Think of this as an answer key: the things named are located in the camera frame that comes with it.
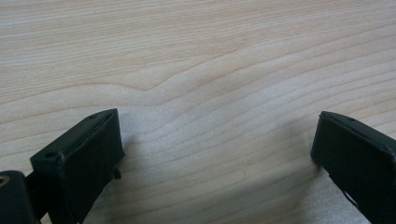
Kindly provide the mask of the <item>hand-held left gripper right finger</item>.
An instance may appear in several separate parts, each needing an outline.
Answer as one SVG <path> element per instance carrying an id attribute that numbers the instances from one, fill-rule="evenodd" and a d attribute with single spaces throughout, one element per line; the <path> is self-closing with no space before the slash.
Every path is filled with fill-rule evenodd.
<path id="1" fill-rule="evenodd" d="M 323 111 L 311 158 L 372 224 L 396 224 L 396 140 Z"/>

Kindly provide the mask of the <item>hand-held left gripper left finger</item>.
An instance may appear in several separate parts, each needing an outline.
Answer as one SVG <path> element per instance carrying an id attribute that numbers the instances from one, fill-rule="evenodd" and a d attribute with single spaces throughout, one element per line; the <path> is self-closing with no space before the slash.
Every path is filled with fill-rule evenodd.
<path id="1" fill-rule="evenodd" d="M 35 214 L 81 224 L 124 157 L 118 110 L 88 116 L 32 158 L 27 177 Z"/>

